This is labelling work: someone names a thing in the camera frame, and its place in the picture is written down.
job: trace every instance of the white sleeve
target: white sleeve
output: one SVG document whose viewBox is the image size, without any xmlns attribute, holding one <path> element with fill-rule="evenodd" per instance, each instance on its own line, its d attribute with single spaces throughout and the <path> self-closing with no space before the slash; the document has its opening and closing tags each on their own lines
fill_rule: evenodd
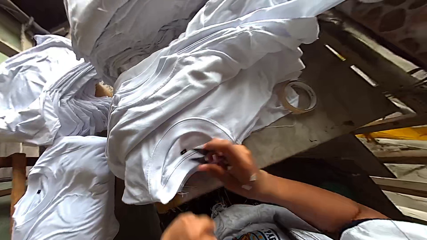
<svg viewBox="0 0 427 240">
<path fill-rule="evenodd" d="M 378 219 L 343 231 L 340 240 L 427 240 L 427 225 Z"/>
</svg>

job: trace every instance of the table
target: table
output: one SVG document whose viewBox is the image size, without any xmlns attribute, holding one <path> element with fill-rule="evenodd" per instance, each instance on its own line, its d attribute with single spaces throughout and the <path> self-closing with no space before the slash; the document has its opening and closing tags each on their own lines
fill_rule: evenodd
<svg viewBox="0 0 427 240">
<path fill-rule="evenodd" d="M 398 111 L 384 94 L 355 73 L 348 62 L 334 55 L 325 46 L 326 39 L 320 35 L 314 43 L 301 46 L 306 69 L 300 80 L 316 92 L 316 108 L 308 113 L 289 114 L 270 125 L 293 127 L 264 128 L 244 140 L 260 168 Z M 219 181 L 197 172 L 184 185 L 184 194 L 176 195 L 167 205 L 156 206 L 159 211 L 173 208 L 220 186 Z"/>
</svg>

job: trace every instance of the roll of tape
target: roll of tape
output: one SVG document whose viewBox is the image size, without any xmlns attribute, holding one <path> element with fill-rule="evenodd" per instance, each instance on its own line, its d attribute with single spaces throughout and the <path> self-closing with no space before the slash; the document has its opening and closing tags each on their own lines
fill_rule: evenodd
<svg viewBox="0 0 427 240">
<path fill-rule="evenodd" d="M 286 99 L 286 92 L 285 92 L 285 88 L 287 87 L 292 87 L 292 86 L 296 86 L 299 87 L 301 89 L 304 89 L 307 93 L 308 96 L 310 97 L 310 105 L 308 106 L 308 108 L 306 109 L 299 109 L 296 108 L 294 106 L 292 106 L 288 100 Z M 316 97 L 316 93 L 314 92 L 314 90 L 307 84 L 300 82 L 298 80 L 290 80 L 290 81 L 286 81 L 283 85 L 282 88 L 282 96 L 280 98 L 280 101 L 282 102 L 283 106 L 288 109 L 289 111 L 291 111 L 294 114 L 301 114 L 301 113 L 305 113 L 308 111 L 311 111 L 315 108 L 316 103 L 317 103 L 317 97 Z"/>
</svg>

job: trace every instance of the hand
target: hand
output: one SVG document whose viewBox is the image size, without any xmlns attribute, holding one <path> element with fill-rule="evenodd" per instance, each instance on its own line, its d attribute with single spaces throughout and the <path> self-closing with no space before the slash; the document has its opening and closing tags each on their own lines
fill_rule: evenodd
<svg viewBox="0 0 427 240">
<path fill-rule="evenodd" d="M 208 216 L 186 212 L 173 220 L 161 240 L 216 240 L 214 230 L 215 222 Z"/>
<path fill-rule="evenodd" d="M 263 201 L 266 178 L 268 173 L 259 170 L 254 163 L 252 153 L 244 145 L 233 144 L 230 141 L 214 138 L 204 145 L 204 149 L 215 151 L 220 157 L 225 157 L 231 166 L 203 164 L 199 171 L 208 172 L 223 182 L 224 187 L 246 198 Z"/>
</svg>

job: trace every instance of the fabric pile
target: fabric pile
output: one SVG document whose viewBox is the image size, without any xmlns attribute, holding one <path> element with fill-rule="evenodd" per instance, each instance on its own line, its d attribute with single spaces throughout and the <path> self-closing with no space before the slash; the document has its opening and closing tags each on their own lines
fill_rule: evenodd
<svg viewBox="0 0 427 240">
<path fill-rule="evenodd" d="M 78 58 L 106 84 L 178 38 L 206 0 L 66 0 Z"/>
<path fill-rule="evenodd" d="M 105 158 L 106 138 L 58 138 L 28 176 L 15 205 L 12 239 L 110 240 L 114 217 L 114 175 Z"/>
<path fill-rule="evenodd" d="M 107 159 L 127 204 L 169 202 L 211 138 L 241 143 L 289 113 L 274 87 L 304 68 L 315 16 L 342 0 L 210 0 L 185 33 L 122 73 L 109 116 Z"/>
<path fill-rule="evenodd" d="M 94 67 L 76 60 L 69 39 L 35 41 L 0 64 L 0 141 L 49 145 L 59 136 L 105 130 L 111 98 L 94 96 Z"/>
</svg>

